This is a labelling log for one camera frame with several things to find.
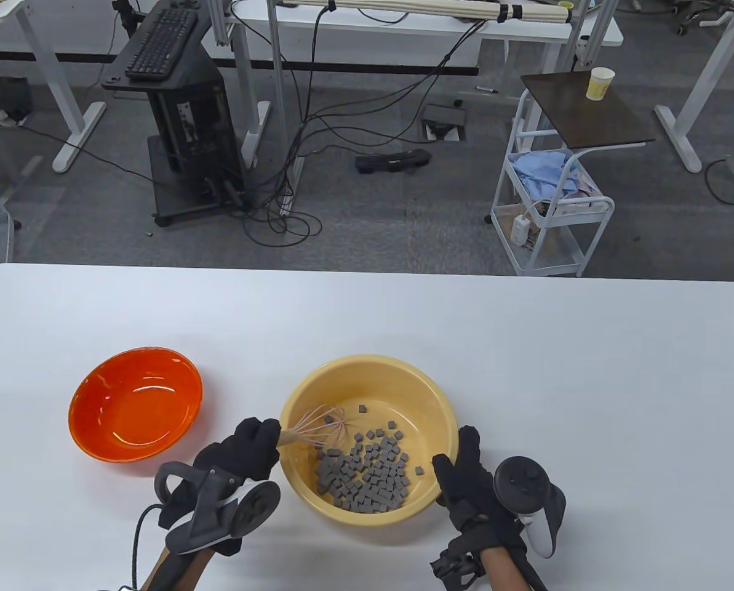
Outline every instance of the floor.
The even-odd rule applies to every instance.
[[[656,5],[647,0],[647,9]],[[671,18],[617,16],[626,41],[603,50],[600,64],[617,71],[615,88],[660,133],[659,141],[637,150],[606,152],[586,158],[586,167],[617,208],[586,276],[595,278],[711,279],[734,281],[734,207],[718,203],[703,175],[685,172],[652,115],[659,103],[676,112],[716,45],[721,29],[695,29],[688,36],[672,32]],[[54,174],[51,162],[58,144],[24,131],[3,131],[15,157],[26,163],[44,156],[28,188],[10,202],[23,222],[15,259],[24,262],[97,265],[169,265],[170,267],[293,268],[411,273],[513,274],[496,234],[483,222],[493,196],[513,109],[460,91],[496,84],[502,45],[482,47],[479,77],[440,79],[429,101],[450,104],[465,96],[467,141],[429,147],[431,164],[413,174],[359,175],[353,155],[329,149],[307,158],[294,209],[322,222],[319,236],[288,248],[261,247],[245,235],[238,220],[215,216],[170,228],[153,224],[150,183],[125,174],[88,155],[69,172]],[[538,63],[537,47],[521,47],[521,71]],[[98,66],[88,66],[96,79]],[[226,71],[232,77],[232,71]],[[270,71],[258,71],[260,96],[270,96]],[[306,74],[300,74],[305,87]],[[395,90],[416,76],[319,73],[313,107]],[[519,93],[516,81],[513,94]],[[41,96],[42,89],[36,90]],[[79,88],[80,95],[84,89]],[[103,158],[150,174],[145,137],[156,133],[148,104],[116,98],[100,88],[88,100],[104,98],[108,109],[87,148]],[[396,133],[408,124],[420,94],[380,113],[353,118],[355,126]],[[277,169],[280,156],[277,118],[263,138],[257,175]],[[30,126],[66,135],[60,113],[40,110]],[[374,142],[363,132],[349,135]],[[409,137],[418,137],[418,130]],[[734,59],[690,133],[704,161],[734,155]],[[333,143],[320,135],[308,147]],[[393,141],[381,150],[409,149]],[[715,169],[715,189],[734,199],[734,186]],[[255,225],[249,231],[278,246],[280,237]]]

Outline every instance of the whisk handle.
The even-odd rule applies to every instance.
[[[280,448],[282,445],[288,445],[291,443],[296,443],[299,441],[298,439],[298,433],[293,430],[282,430],[282,433],[279,434],[279,442],[277,442],[276,447]]]

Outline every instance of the white wall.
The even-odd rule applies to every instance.
[[[141,0],[147,11],[155,0]],[[109,0],[33,0],[34,13],[52,43],[62,53],[104,54],[107,52],[116,13]],[[268,35],[267,28],[260,30]],[[308,62],[311,30],[282,29],[282,53],[293,62]],[[252,59],[270,60],[268,43],[249,33]],[[321,29],[316,61],[351,64],[435,65],[451,48],[454,37],[409,37],[394,33],[353,33]],[[127,41],[125,31],[116,24],[113,53]],[[232,57],[225,48],[217,47],[209,35],[204,45],[213,57]],[[0,25],[0,50],[28,51],[15,22]],[[479,56],[479,41],[466,42],[457,50],[449,65],[473,66]]]

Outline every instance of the yellow bowl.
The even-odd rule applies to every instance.
[[[281,448],[282,469],[293,490],[317,512],[340,523],[353,526],[386,526],[416,515],[440,494],[431,459],[446,454],[457,456],[457,417],[446,396],[433,380],[408,363],[378,355],[355,355],[336,360],[312,372],[300,383],[282,410],[284,428],[295,425],[302,415],[316,406],[331,404],[342,408],[347,421],[345,439],[336,447],[349,452],[356,433],[383,428],[397,422],[404,438],[400,445],[410,456],[407,475],[411,481],[403,507],[372,515],[353,513],[333,506],[330,494],[316,492],[319,464],[316,450],[308,444]],[[359,405],[367,406],[365,414]],[[417,476],[420,465],[424,474]]]

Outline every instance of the paper cup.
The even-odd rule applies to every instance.
[[[588,81],[586,98],[592,101],[601,101],[605,98],[608,86],[615,78],[615,72],[610,68],[594,68],[591,70],[591,79]]]

